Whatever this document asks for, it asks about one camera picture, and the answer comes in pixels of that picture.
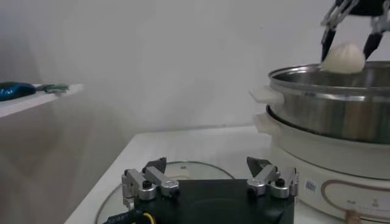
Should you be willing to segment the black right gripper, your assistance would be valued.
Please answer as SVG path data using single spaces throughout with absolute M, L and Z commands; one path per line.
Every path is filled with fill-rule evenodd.
M 321 26 L 325 27 L 321 39 L 321 60 L 324 61 L 327 57 L 336 28 L 347 15 L 372 17 L 371 33 L 363 49 L 365 58 L 368 59 L 379 47 L 383 34 L 389 32 L 389 16 L 385 13 L 387 10 L 389 10 L 388 0 L 336 0 L 321 21 Z

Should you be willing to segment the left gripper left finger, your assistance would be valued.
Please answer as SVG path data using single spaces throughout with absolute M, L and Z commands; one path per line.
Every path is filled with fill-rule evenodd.
M 152 201 L 157 192 L 163 197 L 176 199 L 180 195 L 180 185 L 165 175 L 165 157 L 149 161 L 141 170 L 126 169 L 121 176 L 123 205 L 128 210 L 135 209 L 135 200 Z

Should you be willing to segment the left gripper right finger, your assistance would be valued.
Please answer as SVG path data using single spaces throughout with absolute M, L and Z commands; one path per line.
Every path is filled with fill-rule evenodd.
M 247 193 L 251 197 L 270 194 L 285 199 L 298 196 L 299 179 L 295 167 L 280 170 L 266 159 L 247 157 L 247 166 L 252 178 L 247 180 Z

